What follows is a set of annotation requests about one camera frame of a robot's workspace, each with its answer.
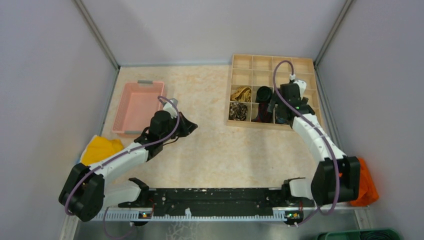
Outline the navy floral tie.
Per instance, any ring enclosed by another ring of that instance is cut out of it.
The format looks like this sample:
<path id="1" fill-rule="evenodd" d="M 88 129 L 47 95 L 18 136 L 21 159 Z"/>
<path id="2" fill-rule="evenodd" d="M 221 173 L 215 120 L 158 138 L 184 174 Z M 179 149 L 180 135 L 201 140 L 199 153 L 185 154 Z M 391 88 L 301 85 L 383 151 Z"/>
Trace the navy floral tie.
<path id="1" fill-rule="evenodd" d="M 287 115 L 284 115 L 284 114 L 276 114 L 274 121 L 275 121 L 276 124 L 279 124 L 279 125 L 289 125 L 290 124 L 289 117 Z"/>

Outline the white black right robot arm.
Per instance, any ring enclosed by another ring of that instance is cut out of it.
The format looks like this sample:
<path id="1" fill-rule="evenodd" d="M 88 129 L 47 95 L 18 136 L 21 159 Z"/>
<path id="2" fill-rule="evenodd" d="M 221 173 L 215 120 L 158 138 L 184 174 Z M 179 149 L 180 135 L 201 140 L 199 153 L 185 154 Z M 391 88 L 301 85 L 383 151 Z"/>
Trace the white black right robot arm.
<path id="1" fill-rule="evenodd" d="M 354 201 L 359 197 L 361 166 L 355 156 L 347 156 L 325 133 L 316 112 L 301 97 L 296 83 L 276 88 L 271 103 L 276 104 L 285 122 L 306 144 L 316 168 L 312 178 L 285 180 L 281 199 L 295 206 L 301 198 L 315 201 L 318 206 Z"/>

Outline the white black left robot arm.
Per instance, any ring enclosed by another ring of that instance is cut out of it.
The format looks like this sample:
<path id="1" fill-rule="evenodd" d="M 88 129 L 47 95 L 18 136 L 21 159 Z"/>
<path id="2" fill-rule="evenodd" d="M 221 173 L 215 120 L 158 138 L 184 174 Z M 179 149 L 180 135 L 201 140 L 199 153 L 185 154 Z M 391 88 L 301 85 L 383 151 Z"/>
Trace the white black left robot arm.
<path id="1" fill-rule="evenodd" d="M 111 183 L 154 158 L 163 150 L 166 142 L 187 137 L 197 128 L 198 125 L 189 121 L 182 112 L 172 116 L 167 111 L 157 111 L 150 125 L 128 147 L 91 165 L 81 162 L 74 165 L 59 194 L 59 203 L 64 206 L 66 214 L 76 216 L 83 222 L 121 203 L 146 206 L 150 193 L 139 182 L 128 180 L 115 187 L 111 187 Z"/>

